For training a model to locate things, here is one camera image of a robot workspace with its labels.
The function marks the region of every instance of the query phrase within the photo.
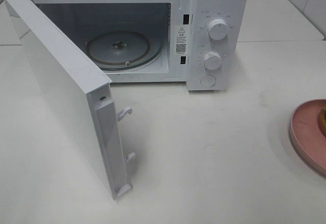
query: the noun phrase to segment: white microwave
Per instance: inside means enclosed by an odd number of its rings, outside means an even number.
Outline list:
[[[130,189],[111,82],[228,84],[246,0],[5,0],[34,75],[115,199]]]

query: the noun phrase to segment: timer knob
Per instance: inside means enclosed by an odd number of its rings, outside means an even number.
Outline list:
[[[204,56],[204,66],[207,70],[217,70],[222,65],[222,58],[218,52],[209,52]]]
[[[208,34],[213,40],[220,40],[227,36],[229,25],[221,18],[214,19],[208,24]]]

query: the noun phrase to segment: open microwave door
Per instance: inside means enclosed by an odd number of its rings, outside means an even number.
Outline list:
[[[5,0],[33,73],[57,117],[113,199],[127,181],[111,80],[30,0]]]

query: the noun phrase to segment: pink plate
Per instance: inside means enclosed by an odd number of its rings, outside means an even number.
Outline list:
[[[293,112],[290,138],[298,154],[314,169],[326,176],[326,137],[318,126],[318,116],[326,99],[307,101]]]

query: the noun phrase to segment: warning label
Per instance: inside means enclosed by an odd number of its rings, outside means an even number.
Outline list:
[[[175,26],[175,53],[180,55],[187,54],[187,43],[189,39],[188,25],[176,25]]]

